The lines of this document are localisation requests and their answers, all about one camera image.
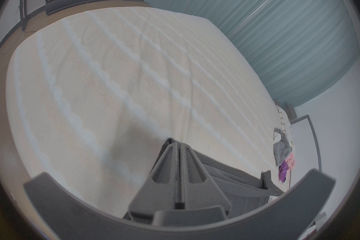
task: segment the teal curtain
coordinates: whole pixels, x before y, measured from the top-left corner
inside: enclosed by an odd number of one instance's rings
[[[266,0],[146,0],[209,19],[229,36]],[[230,37],[272,98],[294,107],[335,84],[360,54],[342,0],[269,0]]]

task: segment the beige bed sheet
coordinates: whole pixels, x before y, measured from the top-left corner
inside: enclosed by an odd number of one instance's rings
[[[31,177],[122,217],[168,137],[260,177],[279,112],[245,58],[209,20],[146,7],[59,20],[13,53],[7,112]]]

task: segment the bed sheet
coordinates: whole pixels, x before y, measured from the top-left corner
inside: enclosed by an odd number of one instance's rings
[[[165,139],[255,177],[271,170],[279,112],[209,20],[147,7],[59,20],[12,55],[7,112],[31,177],[122,217]]]

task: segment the mattress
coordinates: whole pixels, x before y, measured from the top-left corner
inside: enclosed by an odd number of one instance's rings
[[[148,7],[61,19],[12,55],[11,131],[31,177],[46,171],[122,217],[165,139],[260,177],[281,118],[259,77],[209,20]]]

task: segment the wooden floor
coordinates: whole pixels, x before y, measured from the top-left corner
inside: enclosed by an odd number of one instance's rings
[[[6,73],[12,53],[34,32],[66,16],[88,10],[124,6],[149,7],[150,5],[145,2],[113,0],[82,4],[50,16],[46,16],[45,12],[42,12],[29,20],[25,31],[22,31],[21,28],[17,29],[0,47],[0,183],[17,210],[11,211],[11,205],[7,204],[9,200],[0,190],[0,239],[35,239],[34,233],[24,227],[19,227],[19,225],[26,226],[26,222],[32,223],[47,238],[58,239],[38,216],[23,189],[23,184],[30,180],[30,176],[21,162],[14,144],[5,100]],[[24,217],[24,221],[17,219],[17,213]]]

